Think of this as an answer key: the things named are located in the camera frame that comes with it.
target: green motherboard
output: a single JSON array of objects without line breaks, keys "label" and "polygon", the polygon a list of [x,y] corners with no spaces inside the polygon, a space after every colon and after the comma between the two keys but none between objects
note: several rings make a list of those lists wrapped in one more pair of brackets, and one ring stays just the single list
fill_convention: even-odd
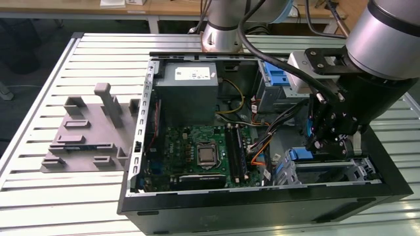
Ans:
[{"label": "green motherboard", "polygon": [[[241,128],[243,146],[253,143],[250,128]],[[207,161],[203,155],[213,154],[218,156],[218,161],[211,165],[203,166]],[[249,171],[247,181],[235,182],[231,179],[230,155],[225,126],[189,126],[169,127],[166,130],[165,159],[163,159],[163,177],[182,176],[194,174],[226,175],[226,188],[253,187],[261,185],[261,174],[258,169]],[[170,191],[170,185],[166,184],[159,176],[153,180],[157,191]]]}]

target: floor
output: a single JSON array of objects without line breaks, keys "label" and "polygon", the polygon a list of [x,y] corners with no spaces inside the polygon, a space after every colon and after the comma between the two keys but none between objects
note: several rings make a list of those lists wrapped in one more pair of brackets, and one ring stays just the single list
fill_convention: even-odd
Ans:
[{"label": "floor", "polygon": [[[50,76],[57,61],[63,53],[74,32],[98,33],[149,33],[146,21],[113,20],[66,20],[65,28],[58,28],[54,20],[34,21],[43,45],[37,49],[41,68],[29,75],[17,75],[0,63],[0,80],[15,94],[13,101],[0,100],[0,139],[13,139],[19,125],[27,115],[42,86]],[[195,26],[194,22],[166,22],[161,31],[166,33],[183,33]],[[415,100],[420,102],[420,84],[410,91]],[[6,151],[9,142],[0,141],[0,156]]]}]

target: metal slotted table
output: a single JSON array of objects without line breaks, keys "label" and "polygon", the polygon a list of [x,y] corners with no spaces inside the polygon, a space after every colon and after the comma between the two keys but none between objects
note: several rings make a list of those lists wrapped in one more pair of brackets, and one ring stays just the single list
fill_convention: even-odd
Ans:
[{"label": "metal slotted table", "polygon": [[[319,37],[250,36],[266,52],[341,47]],[[70,95],[101,103],[98,82],[110,83],[122,103],[141,98],[150,51],[201,51],[198,35],[85,34],[73,38],[0,160],[0,231],[6,235],[139,235],[117,214],[123,172],[39,172]],[[420,234],[420,113],[410,95],[373,122],[373,128],[415,192],[339,223],[218,231],[194,235],[418,235]]]}]

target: cpu socket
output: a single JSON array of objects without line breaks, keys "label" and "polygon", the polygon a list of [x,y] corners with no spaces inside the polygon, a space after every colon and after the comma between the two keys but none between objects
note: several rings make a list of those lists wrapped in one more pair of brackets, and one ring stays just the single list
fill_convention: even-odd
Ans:
[{"label": "cpu socket", "polygon": [[211,169],[218,164],[217,142],[198,143],[198,165],[203,169]]}]

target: expansion slot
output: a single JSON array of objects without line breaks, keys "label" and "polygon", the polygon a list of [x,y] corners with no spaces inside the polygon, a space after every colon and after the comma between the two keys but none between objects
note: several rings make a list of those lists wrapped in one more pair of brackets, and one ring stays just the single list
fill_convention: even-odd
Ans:
[{"label": "expansion slot", "polygon": [[249,179],[247,160],[239,126],[225,127],[225,138],[229,150],[231,178],[235,183]]}]

